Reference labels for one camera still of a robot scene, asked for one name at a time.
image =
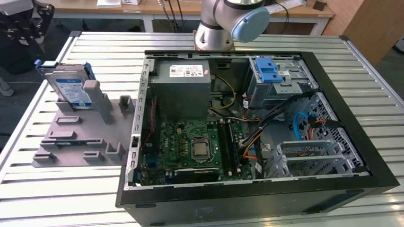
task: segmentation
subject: gray robot arm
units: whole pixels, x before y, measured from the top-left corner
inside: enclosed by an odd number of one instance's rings
[[[33,11],[41,17],[39,22],[32,20]],[[0,32],[43,52],[39,44],[44,41],[53,13],[55,7],[36,0],[0,0]]]
[[[229,50],[233,38],[251,42],[264,32],[269,12],[264,0],[203,0],[201,22],[195,35],[199,50]]]

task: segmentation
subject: motherboard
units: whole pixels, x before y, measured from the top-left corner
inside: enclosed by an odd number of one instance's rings
[[[159,154],[145,157],[149,167],[164,170],[149,173],[153,184],[251,179],[249,163],[239,159],[241,139],[239,121],[163,122]]]

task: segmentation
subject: floor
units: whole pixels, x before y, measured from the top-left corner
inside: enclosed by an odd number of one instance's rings
[[[139,25],[143,30],[143,23],[140,20],[88,19],[85,22],[91,31],[136,31],[136,29],[133,30],[136,25]],[[61,24],[63,26],[56,26],[56,24],[52,23],[49,27],[44,40],[47,49],[44,60],[56,59],[71,31],[83,30],[80,19],[63,19]],[[197,24],[197,21],[185,21],[183,32],[192,32],[192,30],[197,28]],[[153,26],[155,32],[172,32],[168,23],[163,20],[156,20]],[[376,66],[376,70],[383,75],[400,97],[404,98],[404,54],[399,53],[396,50],[391,50]],[[0,76],[7,82],[29,81],[40,83],[43,80],[35,69],[24,74],[11,75],[0,68]],[[12,83],[9,85],[15,90],[15,95],[11,97],[0,95],[0,151],[8,140],[7,135],[12,133],[39,88],[39,84],[33,83]]]

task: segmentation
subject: yellow wire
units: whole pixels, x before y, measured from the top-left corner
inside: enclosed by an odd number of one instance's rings
[[[232,92],[233,92],[233,100],[232,100],[232,102],[231,102],[228,105],[225,105],[225,106],[209,107],[209,110],[221,110],[221,109],[227,109],[228,107],[232,106],[232,104],[233,104],[235,101],[236,101],[236,92],[235,92],[233,87],[229,85],[229,83],[227,82],[225,79],[223,79],[223,78],[219,77],[219,76],[216,76],[216,77],[217,77],[219,79],[221,79],[221,81],[228,85],[229,89],[232,89]]]

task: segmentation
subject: slotted aluminum tabletop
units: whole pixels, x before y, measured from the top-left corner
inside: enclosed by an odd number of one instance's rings
[[[339,37],[263,35],[237,50],[309,51],[361,123],[400,184],[404,184],[403,101],[363,56]],[[144,50],[192,50],[192,34],[83,32],[69,37],[57,60],[88,61],[109,98],[136,97]],[[33,168],[32,156],[57,110],[44,82],[0,155],[0,226],[137,226],[115,207],[120,166]],[[192,226],[404,226],[404,186],[331,213]]]

